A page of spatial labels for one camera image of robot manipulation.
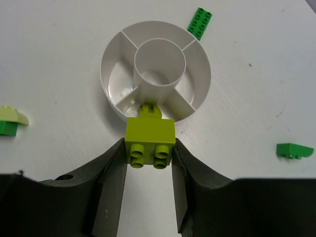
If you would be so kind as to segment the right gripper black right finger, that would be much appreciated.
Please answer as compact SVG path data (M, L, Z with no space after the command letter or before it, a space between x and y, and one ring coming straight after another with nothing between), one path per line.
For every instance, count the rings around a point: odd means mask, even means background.
M180 140L172 151L178 233L183 237L313 237L315 179L232 180L194 157Z

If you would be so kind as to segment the lime green square lego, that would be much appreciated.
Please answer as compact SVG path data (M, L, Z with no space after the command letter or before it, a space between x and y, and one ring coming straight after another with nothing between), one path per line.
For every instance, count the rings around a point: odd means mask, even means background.
M127 163L133 168L170 165L176 143L175 122L161 118L128 118L125 133Z

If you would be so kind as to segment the dark green lego plate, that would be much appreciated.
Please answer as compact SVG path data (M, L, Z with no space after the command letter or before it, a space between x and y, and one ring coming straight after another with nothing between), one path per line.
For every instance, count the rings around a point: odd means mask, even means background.
M211 18L212 13L199 7L196 10L189 26L187 27L187 31L191 33L197 40L201 40Z

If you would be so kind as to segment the pale green curved lego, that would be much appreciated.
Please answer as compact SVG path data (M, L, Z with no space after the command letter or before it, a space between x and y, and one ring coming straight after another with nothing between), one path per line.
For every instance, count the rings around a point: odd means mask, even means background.
M23 125L29 125L28 118L10 106L0 107L0 121L15 122Z

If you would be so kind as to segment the dark green sloped lego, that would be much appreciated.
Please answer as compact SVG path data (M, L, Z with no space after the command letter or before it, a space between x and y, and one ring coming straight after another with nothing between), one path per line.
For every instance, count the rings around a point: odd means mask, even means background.
M301 159L308 158L314 153L314 148L297 145L293 143L283 143L276 145L276 155L282 158Z

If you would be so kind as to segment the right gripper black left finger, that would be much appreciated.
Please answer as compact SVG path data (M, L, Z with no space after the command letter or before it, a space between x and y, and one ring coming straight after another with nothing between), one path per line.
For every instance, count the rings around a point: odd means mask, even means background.
M54 180L0 176L3 237L115 237L127 171L124 140Z

